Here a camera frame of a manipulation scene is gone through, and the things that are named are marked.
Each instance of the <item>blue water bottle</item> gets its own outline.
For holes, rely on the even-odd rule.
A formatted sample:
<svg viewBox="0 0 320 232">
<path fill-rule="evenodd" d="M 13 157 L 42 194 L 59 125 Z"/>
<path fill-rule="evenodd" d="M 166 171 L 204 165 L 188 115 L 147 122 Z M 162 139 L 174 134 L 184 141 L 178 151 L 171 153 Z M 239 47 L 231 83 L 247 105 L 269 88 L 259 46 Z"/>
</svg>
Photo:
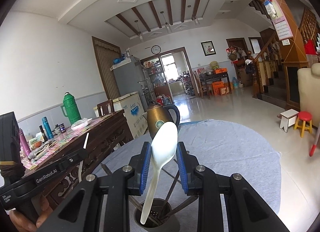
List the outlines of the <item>blue water bottle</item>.
<svg viewBox="0 0 320 232">
<path fill-rule="evenodd" d="M 48 135 L 48 138 L 49 138 L 49 139 L 53 139 L 53 134 L 52 134 L 50 125 L 49 125 L 49 123 L 48 123 L 47 117 L 43 117 L 43 118 L 42 118 L 42 123 L 43 123 L 43 126 L 44 126 L 44 128 L 45 128 L 45 131 L 46 131 L 46 133 L 47 133 L 47 135 Z"/>
</svg>

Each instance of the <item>spoon handle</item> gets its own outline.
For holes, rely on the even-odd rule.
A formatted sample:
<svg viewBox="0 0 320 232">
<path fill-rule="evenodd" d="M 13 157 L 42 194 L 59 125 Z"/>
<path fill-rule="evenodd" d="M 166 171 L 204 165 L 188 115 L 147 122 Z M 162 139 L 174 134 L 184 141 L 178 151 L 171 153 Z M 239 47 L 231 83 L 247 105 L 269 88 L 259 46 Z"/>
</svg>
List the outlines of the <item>spoon handle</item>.
<svg viewBox="0 0 320 232">
<path fill-rule="evenodd" d="M 143 204 L 143 208 L 142 208 L 141 219 L 140 219 L 140 223 L 142 225 L 144 225 L 146 223 L 147 218 L 149 216 L 152 202 L 153 202 L 153 198 L 155 196 L 157 185 L 158 185 L 159 175 L 160 175 L 160 170 L 154 168 L 153 169 L 153 178 L 151 180 L 150 187 L 149 187 L 149 190 L 147 193 L 147 197 L 146 197 L 146 200 L 145 200 L 145 202 Z"/>
</svg>

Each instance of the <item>pink water bottle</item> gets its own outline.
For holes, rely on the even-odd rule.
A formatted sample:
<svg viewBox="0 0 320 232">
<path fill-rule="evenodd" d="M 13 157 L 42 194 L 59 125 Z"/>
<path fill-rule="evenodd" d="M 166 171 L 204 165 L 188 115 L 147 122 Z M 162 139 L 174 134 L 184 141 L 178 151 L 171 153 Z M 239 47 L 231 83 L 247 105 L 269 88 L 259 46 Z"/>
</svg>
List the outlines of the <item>pink water bottle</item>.
<svg viewBox="0 0 320 232">
<path fill-rule="evenodd" d="M 20 136 L 20 145 L 22 146 L 25 155 L 29 156 L 29 154 L 31 153 L 31 150 L 21 128 L 19 128 L 19 136 Z"/>
</svg>

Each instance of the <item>wooden ceiling beam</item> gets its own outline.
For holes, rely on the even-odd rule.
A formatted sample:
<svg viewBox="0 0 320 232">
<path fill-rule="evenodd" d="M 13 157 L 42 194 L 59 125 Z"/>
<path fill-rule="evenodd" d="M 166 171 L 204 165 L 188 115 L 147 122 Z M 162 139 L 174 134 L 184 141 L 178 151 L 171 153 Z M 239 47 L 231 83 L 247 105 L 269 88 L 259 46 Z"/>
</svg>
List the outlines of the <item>wooden ceiling beam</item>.
<svg viewBox="0 0 320 232">
<path fill-rule="evenodd" d="M 162 28 L 161 22 L 160 22 L 160 20 L 159 20 L 159 16 L 158 16 L 158 14 L 157 14 L 157 11 L 156 11 L 155 5 L 153 4 L 153 1 L 149 1 L 149 6 L 150 6 L 150 8 L 151 8 L 151 10 L 152 10 L 153 16 L 155 16 L 155 19 L 156 19 L 156 21 L 157 21 L 158 27 L 159 27 L 159 28 Z"/>
<path fill-rule="evenodd" d="M 186 1 L 187 0 L 181 0 L 181 22 L 184 22 L 184 16 L 186 13 Z"/>
<path fill-rule="evenodd" d="M 195 0 L 195 5 L 193 6 L 192 15 L 197 16 L 200 0 Z"/>
<path fill-rule="evenodd" d="M 173 25 L 173 19 L 172 19 L 172 10 L 171 10 L 171 2 L 170 0 L 165 0 L 167 3 L 167 10 L 168 10 L 168 16 L 169 16 L 169 23 L 170 25 Z"/>
<path fill-rule="evenodd" d="M 151 32 L 151 29 L 149 28 L 148 24 L 146 23 L 146 21 L 144 20 L 144 18 L 142 17 L 142 15 L 140 14 L 140 12 L 137 10 L 137 7 L 133 7 L 131 8 L 133 10 L 133 12 L 137 15 L 137 17 L 139 18 L 139 20 L 142 22 L 142 24 L 144 25 L 144 27 Z"/>
<path fill-rule="evenodd" d="M 136 35 L 139 35 L 139 32 L 132 26 L 129 21 L 127 21 L 121 14 L 116 15 L 124 24 L 126 24 Z"/>
</svg>

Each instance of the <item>metal screw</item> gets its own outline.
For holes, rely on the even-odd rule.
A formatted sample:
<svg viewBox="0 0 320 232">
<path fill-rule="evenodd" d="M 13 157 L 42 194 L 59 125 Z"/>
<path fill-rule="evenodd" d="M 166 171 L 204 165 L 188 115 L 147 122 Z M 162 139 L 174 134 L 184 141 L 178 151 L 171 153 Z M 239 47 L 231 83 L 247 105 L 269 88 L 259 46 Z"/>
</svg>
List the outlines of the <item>metal screw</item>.
<svg viewBox="0 0 320 232">
<path fill-rule="evenodd" d="M 129 171 L 132 170 L 132 167 L 131 167 L 130 165 L 126 165 L 126 166 L 123 166 L 123 167 L 122 167 L 122 170 L 123 170 L 124 172 L 129 172 Z"/>
<path fill-rule="evenodd" d="M 87 175 L 87 177 L 85 177 L 85 179 L 87 181 L 93 181 L 95 178 L 96 178 L 96 176 L 94 176 L 93 174 L 89 174 L 89 175 Z"/>
<path fill-rule="evenodd" d="M 197 170 L 197 171 L 204 171 L 204 170 L 205 170 L 205 166 L 203 166 L 203 165 L 198 165 L 198 166 L 196 166 L 196 170 Z"/>
<path fill-rule="evenodd" d="M 232 176 L 233 176 L 233 178 L 234 178 L 235 180 L 241 180 L 241 179 L 242 179 L 242 175 L 241 175 L 240 173 L 235 173 L 235 174 L 233 174 Z"/>
</svg>

